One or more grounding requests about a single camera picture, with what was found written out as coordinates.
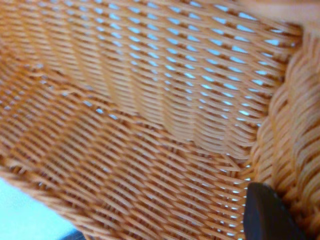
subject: black object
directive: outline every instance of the black object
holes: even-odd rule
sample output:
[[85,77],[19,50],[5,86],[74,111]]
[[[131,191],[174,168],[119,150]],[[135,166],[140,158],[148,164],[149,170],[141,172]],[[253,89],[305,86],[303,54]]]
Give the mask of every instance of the black object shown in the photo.
[[243,226],[246,240],[307,240],[278,195],[263,183],[248,185]]

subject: white surface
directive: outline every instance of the white surface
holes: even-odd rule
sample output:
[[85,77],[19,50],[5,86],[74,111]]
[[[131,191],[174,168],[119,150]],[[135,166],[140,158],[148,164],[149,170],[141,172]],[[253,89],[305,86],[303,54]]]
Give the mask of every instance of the white surface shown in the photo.
[[0,240],[59,240],[73,225],[0,178]]

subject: orange wicker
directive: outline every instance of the orange wicker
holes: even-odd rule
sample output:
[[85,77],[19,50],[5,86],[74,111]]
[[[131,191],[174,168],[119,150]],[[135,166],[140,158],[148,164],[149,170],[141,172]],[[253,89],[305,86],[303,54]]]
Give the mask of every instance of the orange wicker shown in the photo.
[[[0,176],[10,184],[88,239],[231,240],[245,238],[255,179],[319,234],[318,168],[304,175],[317,156],[299,156],[302,135],[319,135],[313,50],[296,54],[283,84],[298,26],[236,0],[0,3]],[[300,124],[306,116],[313,125]]]
[[320,239],[320,41],[305,33],[304,46],[274,95],[250,160],[254,180],[282,196],[306,232]]

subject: woven pattern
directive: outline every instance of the woven pattern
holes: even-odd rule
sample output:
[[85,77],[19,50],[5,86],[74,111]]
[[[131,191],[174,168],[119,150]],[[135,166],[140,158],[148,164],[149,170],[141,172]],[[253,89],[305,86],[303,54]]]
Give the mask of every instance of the woven pattern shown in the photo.
[[318,234],[314,36],[287,70],[300,28],[236,0],[0,2],[9,183],[87,239],[231,240],[254,178]]
[[0,36],[180,142],[247,159],[298,27],[234,0],[3,1]]
[[9,183],[100,239],[243,237],[249,179],[230,156],[179,142],[85,89],[65,93],[50,75],[1,66]]
[[304,40],[272,99],[250,160],[254,179],[271,184],[298,224],[320,238],[320,50],[312,34]]

